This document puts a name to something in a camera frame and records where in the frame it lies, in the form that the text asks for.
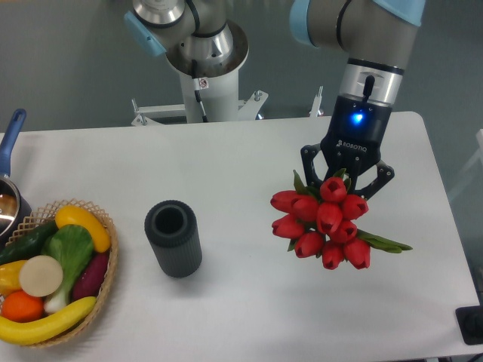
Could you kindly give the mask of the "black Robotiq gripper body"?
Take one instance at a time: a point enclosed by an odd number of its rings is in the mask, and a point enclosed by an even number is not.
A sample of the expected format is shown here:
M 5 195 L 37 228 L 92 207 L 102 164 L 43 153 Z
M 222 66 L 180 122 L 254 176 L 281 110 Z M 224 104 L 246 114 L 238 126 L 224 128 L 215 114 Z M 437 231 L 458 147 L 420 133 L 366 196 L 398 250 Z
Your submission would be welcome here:
M 320 146 L 328 166 L 326 176 L 345 169 L 359 176 L 380 161 L 380 145 L 392 108 L 339 96 L 328 132 Z

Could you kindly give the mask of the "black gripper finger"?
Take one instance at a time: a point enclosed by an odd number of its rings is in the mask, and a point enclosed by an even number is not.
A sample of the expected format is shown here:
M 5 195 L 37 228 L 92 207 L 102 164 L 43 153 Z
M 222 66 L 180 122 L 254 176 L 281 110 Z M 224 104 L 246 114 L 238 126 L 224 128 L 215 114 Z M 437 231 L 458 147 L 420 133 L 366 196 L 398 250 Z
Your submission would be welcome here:
M 320 178 L 315 170 L 314 160 L 321 152 L 321 145 L 319 143 L 313 145 L 305 145 L 300 150 L 300 155 L 303 164 L 303 172 L 308 186 L 313 186 L 319 189 L 328 175 L 328 168 L 325 169 L 324 176 Z
M 354 191 L 355 195 L 365 200 L 369 200 L 375 194 L 377 194 L 395 176 L 394 169 L 384 161 L 377 162 L 376 169 L 377 169 L 377 177 L 364 188 L 355 190 Z

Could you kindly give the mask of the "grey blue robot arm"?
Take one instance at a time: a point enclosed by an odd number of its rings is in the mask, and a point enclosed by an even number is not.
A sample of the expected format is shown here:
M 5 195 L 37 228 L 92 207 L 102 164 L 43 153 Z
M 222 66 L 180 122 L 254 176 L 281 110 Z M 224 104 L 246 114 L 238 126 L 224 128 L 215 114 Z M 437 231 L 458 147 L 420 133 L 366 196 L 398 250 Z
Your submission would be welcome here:
M 302 148 L 307 183 L 322 179 L 313 164 L 323 155 L 332 176 L 345 170 L 352 181 L 375 168 L 364 188 L 349 191 L 371 198 L 394 176 L 380 146 L 420 28 L 422 1 L 295 1 L 289 23 L 298 42 L 347 52 L 340 91 L 328 132 Z M 124 22 L 145 52 L 165 55 L 182 84 L 190 123 L 240 118 L 238 71 L 248 56 L 243 30 L 226 14 L 224 1 L 135 1 Z

